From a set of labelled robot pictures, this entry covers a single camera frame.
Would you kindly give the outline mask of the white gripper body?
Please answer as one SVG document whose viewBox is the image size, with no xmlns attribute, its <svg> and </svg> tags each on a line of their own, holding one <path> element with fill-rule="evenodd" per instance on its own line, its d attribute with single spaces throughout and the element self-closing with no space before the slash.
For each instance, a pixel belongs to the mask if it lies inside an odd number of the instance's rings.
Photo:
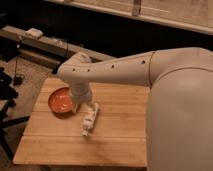
<svg viewBox="0 0 213 171">
<path fill-rule="evenodd" d="M 88 83 L 72 83 L 70 85 L 71 99 L 76 104 L 90 102 L 92 91 Z"/>
</svg>

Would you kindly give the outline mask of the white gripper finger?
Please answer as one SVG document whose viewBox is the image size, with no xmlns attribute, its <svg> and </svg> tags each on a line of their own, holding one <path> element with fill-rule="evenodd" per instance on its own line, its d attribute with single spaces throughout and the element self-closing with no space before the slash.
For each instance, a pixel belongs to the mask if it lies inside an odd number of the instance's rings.
<svg viewBox="0 0 213 171">
<path fill-rule="evenodd" d="M 77 113 L 78 108 L 79 108 L 79 104 L 74 104 L 72 109 L 73 113 Z"/>
<path fill-rule="evenodd" d="M 94 108 L 94 105 L 92 102 L 87 102 L 86 105 L 89 107 L 89 108 Z"/>
</svg>

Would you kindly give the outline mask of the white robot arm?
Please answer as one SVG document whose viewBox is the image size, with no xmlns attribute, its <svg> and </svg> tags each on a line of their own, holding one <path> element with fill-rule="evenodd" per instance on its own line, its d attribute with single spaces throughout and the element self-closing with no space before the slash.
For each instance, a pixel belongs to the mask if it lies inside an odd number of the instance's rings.
<svg viewBox="0 0 213 171">
<path fill-rule="evenodd" d="M 78 52 L 57 75 L 77 104 L 92 100 L 91 82 L 149 87 L 148 171 L 213 171 L 213 51 L 156 50 L 97 63 Z"/>
</svg>

